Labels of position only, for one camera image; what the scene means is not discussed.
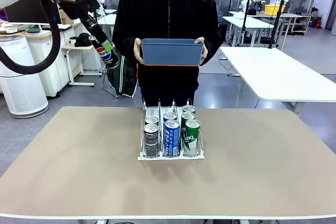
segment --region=yellow bin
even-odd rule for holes
[[[280,5],[265,5],[265,14],[269,16],[276,16]],[[281,14],[285,9],[285,5],[282,6]]]

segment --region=jacket zipper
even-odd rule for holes
[[[170,38],[170,5],[171,5],[171,0],[168,0],[168,30],[167,30],[167,38]]]

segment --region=person's left hand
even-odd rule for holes
[[[195,44],[198,44],[200,42],[204,43],[204,37],[200,37],[198,39],[195,40]],[[208,49],[206,49],[205,44],[203,45],[203,51],[202,51],[202,57],[201,57],[201,64],[203,63],[203,61],[205,60],[205,58],[208,55]]]

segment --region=white can rack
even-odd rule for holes
[[[176,157],[168,157],[165,156],[164,151],[164,137],[163,137],[163,115],[168,112],[175,112],[177,114],[177,120],[181,124],[181,115],[183,113],[182,107],[176,107],[175,102],[171,107],[161,107],[160,102],[158,107],[147,107],[146,103],[144,102],[142,108],[142,119],[141,119],[141,137],[140,137],[140,156],[138,157],[139,161],[154,161],[154,160],[188,160],[188,159],[204,159],[204,151],[203,151],[203,138],[201,132],[199,132],[198,137],[198,144],[197,144],[197,153],[195,156],[189,157],[184,156],[183,148],[182,148],[182,139],[180,135],[180,151]],[[157,116],[159,118],[159,150],[160,153],[158,157],[146,157],[144,155],[144,134],[143,134],[143,127],[145,126],[145,118],[147,116]]]

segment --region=black monitor screen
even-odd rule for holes
[[[51,9],[51,12],[54,15],[54,20],[58,24],[62,24],[58,5],[52,3]],[[6,7],[5,10],[8,22],[10,23],[48,23],[40,0],[19,0],[13,5]]]

